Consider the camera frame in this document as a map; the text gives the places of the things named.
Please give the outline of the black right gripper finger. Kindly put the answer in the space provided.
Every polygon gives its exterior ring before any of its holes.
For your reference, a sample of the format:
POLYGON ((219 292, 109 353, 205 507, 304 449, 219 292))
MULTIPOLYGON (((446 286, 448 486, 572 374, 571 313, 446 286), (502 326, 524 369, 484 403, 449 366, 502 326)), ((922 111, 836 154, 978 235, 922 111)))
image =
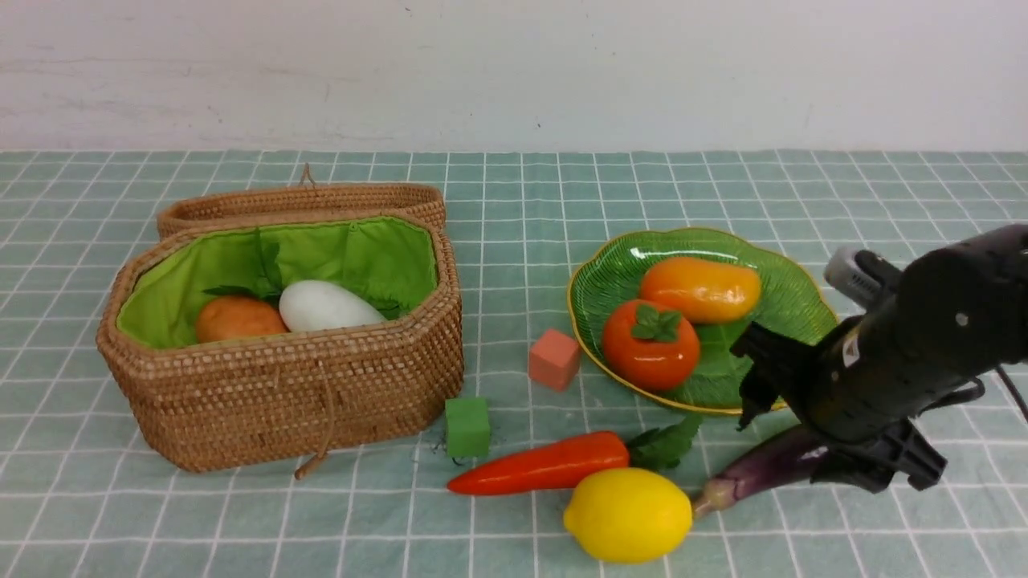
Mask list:
POLYGON ((737 430, 745 431, 756 417, 768 413, 781 402, 785 373, 770 366, 752 365, 739 385, 741 416, 737 430))

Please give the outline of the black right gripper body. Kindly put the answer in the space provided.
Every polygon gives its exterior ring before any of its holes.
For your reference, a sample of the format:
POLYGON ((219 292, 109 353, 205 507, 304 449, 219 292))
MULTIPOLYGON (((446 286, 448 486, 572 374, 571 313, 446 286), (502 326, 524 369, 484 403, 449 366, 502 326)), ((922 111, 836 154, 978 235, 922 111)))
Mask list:
POLYGON ((735 357, 783 371, 781 399, 829 453, 811 482, 937 486, 947 460, 913 423, 948 392, 948 370, 906 350, 886 322, 851 317, 818 344, 801 344, 752 323, 731 345, 735 357))

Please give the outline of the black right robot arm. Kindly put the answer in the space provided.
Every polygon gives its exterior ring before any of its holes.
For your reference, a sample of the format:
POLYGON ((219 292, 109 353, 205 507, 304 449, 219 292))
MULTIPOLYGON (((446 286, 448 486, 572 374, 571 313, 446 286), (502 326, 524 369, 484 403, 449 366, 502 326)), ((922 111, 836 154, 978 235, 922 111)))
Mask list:
POLYGON ((902 473, 915 490, 935 486, 946 458, 914 418, 979 399, 983 374, 1026 361, 1025 224, 941 246, 904 268, 844 246, 825 279, 862 315, 818 344, 750 323, 730 350, 750 361, 739 429, 782 400, 799 434, 827 447, 812 482, 879 493, 902 473))

